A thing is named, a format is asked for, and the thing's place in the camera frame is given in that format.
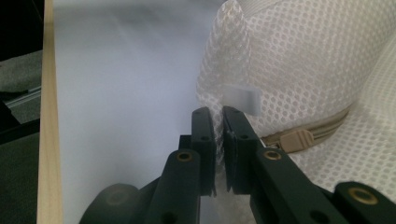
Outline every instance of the wood trim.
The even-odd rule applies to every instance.
[[[53,3],[45,0],[37,223],[63,223]]]

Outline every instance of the gray carpet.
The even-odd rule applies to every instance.
[[[41,85],[37,51],[0,62],[0,91],[25,91]],[[11,109],[20,123],[40,118],[40,98]],[[0,145],[0,224],[35,223],[39,134]]]

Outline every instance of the mesh bag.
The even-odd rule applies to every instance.
[[[255,223],[248,196],[225,190],[222,87],[261,90],[258,136],[326,119],[351,106],[325,142],[290,154],[317,185],[368,184],[396,202],[396,1],[229,0],[215,18],[197,96],[218,144],[224,223]]]

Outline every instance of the table surface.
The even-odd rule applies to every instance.
[[[105,187],[161,175],[191,133],[219,5],[46,0],[37,223],[78,223]],[[202,223],[217,222],[211,206]]]

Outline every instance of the white table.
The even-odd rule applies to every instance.
[[[199,105],[220,1],[53,0],[64,223],[105,187],[161,175]],[[201,223],[216,223],[203,198]]]

